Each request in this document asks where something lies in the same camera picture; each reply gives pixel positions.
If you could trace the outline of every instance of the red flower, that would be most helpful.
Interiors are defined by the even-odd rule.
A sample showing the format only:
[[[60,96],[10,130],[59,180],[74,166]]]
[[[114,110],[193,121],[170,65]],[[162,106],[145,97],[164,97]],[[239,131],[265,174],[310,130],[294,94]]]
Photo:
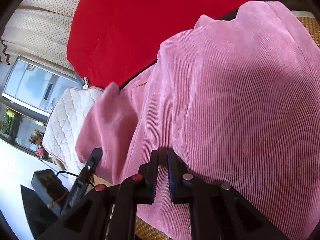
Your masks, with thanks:
[[[40,157],[40,158],[43,158],[43,156],[44,156],[44,149],[43,149],[43,148],[37,149],[36,155],[37,155],[38,157]]]

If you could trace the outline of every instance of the white quilted fabric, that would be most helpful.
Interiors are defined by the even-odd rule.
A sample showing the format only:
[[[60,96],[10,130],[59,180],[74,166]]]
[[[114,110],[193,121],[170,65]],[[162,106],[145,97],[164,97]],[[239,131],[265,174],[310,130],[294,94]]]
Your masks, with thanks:
[[[43,146],[71,173],[78,175],[84,167],[75,150],[76,141],[85,117],[102,91],[96,87],[86,90],[68,88],[57,102],[47,122]],[[69,175],[68,179],[73,184],[76,178]]]

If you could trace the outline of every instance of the pink garment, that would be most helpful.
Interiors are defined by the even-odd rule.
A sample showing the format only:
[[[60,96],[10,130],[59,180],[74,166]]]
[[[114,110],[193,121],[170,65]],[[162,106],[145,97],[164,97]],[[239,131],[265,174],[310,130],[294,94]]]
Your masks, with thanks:
[[[187,205],[169,197],[166,148],[206,182],[226,181],[290,239],[320,219],[320,50],[279,2],[242,5],[230,22],[201,16],[160,46],[158,62],[89,112],[76,150],[102,147],[97,176],[118,184],[159,149],[156,200],[137,215],[190,239]]]

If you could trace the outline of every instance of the woven mat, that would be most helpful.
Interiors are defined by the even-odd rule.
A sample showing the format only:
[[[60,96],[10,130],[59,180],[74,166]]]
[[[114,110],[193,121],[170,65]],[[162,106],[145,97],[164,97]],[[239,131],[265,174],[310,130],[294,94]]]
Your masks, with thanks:
[[[308,30],[311,37],[314,39],[318,47],[320,48],[320,25],[314,18],[309,17],[297,17],[303,26]],[[108,187],[111,186],[107,181],[94,175],[94,184],[105,184]],[[137,217],[136,220],[136,235],[142,240],[170,240],[170,238],[163,232],[155,229],[145,221]]]

